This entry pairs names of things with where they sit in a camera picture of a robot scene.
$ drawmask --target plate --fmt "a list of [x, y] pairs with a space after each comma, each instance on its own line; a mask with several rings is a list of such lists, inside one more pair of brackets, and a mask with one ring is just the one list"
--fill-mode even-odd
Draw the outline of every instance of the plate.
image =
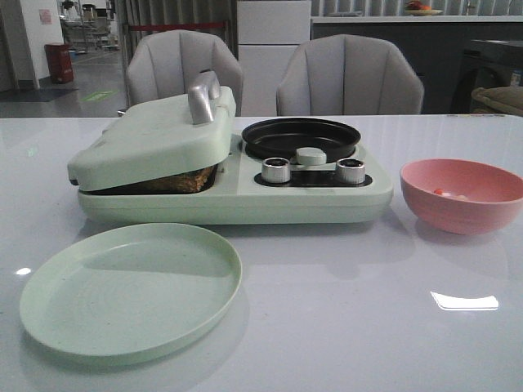
[[198, 340], [241, 281], [236, 250], [192, 225], [114, 229], [54, 255], [27, 282], [20, 317], [38, 342], [81, 363], [155, 359]]
[[405, 10], [405, 14], [414, 16], [433, 16], [438, 15], [442, 10]]

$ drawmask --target glossy table surface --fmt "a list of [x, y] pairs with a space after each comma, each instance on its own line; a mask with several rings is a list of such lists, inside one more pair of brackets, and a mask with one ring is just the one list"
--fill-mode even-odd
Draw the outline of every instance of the glossy table surface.
[[390, 173], [385, 214], [361, 224], [206, 226], [244, 264], [227, 315], [182, 351], [108, 368], [48, 353], [24, 332], [18, 305], [42, 263], [115, 227], [86, 219], [66, 170], [114, 120], [0, 119], [0, 390], [521, 391], [523, 214], [480, 236], [433, 229], [405, 205], [399, 171], [447, 157], [523, 176], [523, 118], [331, 119], [359, 129]]

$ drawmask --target pink bowl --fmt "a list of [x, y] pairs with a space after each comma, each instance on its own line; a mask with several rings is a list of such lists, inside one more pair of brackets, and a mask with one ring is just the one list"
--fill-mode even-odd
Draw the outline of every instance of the pink bowl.
[[407, 163], [400, 175], [401, 190], [412, 212], [451, 233], [501, 229], [516, 219], [523, 206], [523, 179], [484, 163], [424, 159]]

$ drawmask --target frying pan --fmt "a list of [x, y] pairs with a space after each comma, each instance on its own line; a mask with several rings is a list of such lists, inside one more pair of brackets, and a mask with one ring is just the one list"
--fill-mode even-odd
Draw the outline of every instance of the frying pan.
[[242, 137], [248, 153], [258, 158], [291, 159], [297, 149], [316, 147], [330, 163], [352, 155], [361, 135], [353, 127], [330, 120], [274, 118], [246, 127]]

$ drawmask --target gray floor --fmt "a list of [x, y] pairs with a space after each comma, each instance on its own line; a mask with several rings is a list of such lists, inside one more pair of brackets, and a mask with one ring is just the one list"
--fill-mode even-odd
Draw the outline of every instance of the gray floor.
[[76, 55], [72, 82], [42, 86], [75, 91], [49, 102], [0, 101], [0, 118], [117, 117], [118, 110], [127, 106], [122, 68], [120, 51]]

